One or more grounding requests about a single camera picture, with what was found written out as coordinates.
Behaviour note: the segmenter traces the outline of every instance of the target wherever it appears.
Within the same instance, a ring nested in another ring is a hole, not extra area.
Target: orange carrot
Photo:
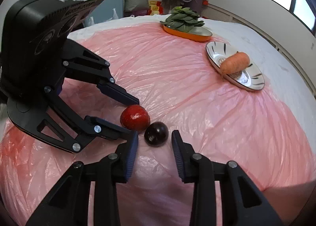
[[[237,52],[236,54],[225,59],[220,65],[222,74],[237,73],[249,66],[250,59],[244,52]]]

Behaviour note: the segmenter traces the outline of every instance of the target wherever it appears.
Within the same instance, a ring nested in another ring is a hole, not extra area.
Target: oval plate with black stripes
[[[234,55],[238,50],[226,43],[222,42],[209,42],[206,44],[206,52],[208,54],[209,61],[217,72],[220,73],[221,63],[228,57]],[[245,69],[238,73],[225,74],[224,78],[239,88],[248,91],[257,91],[264,88],[263,75],[256,66],[256,64],[250,58],[250,64]]]

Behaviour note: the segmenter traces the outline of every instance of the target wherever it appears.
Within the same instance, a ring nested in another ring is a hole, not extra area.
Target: red fruit
[[[120,117],[121,124],[129,130],[142,131],[150,125],[150,117],[140,105],[130,105]]]

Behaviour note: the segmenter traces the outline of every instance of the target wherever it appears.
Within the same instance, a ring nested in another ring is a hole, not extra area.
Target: pink plastic tablecloth
[[[147,23],[98,32],[82,44],[111,63],[116,83],[140,99],[152,122],[164,122],[170,133],[178,129],[185,142],[213,161],[237,161],[260,190],[313,179],[314,156],[290,109],[268,84],[260,92],[247,92],[223,80],[207,59],[206,43]],[[94,85],[66,79],[60,96],[82,117],[120,125],[125,107]],[[35,140],[8,121],[0,148],[0,191],[8,211],[25,225],[74,161],[99,161],[119,143],[98,138],[73,155]],[[170,139],[152,148],[140,134],[133,175],[117,187],[122,226],[188,225],[192,188],[178,177]]]

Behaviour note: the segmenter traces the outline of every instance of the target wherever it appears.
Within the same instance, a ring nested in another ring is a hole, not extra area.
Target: black plum
[[[163,122],[154,122],[146,129],[144,137],[148,145],[159,147],[163,145],[169,136],[168,127]]]

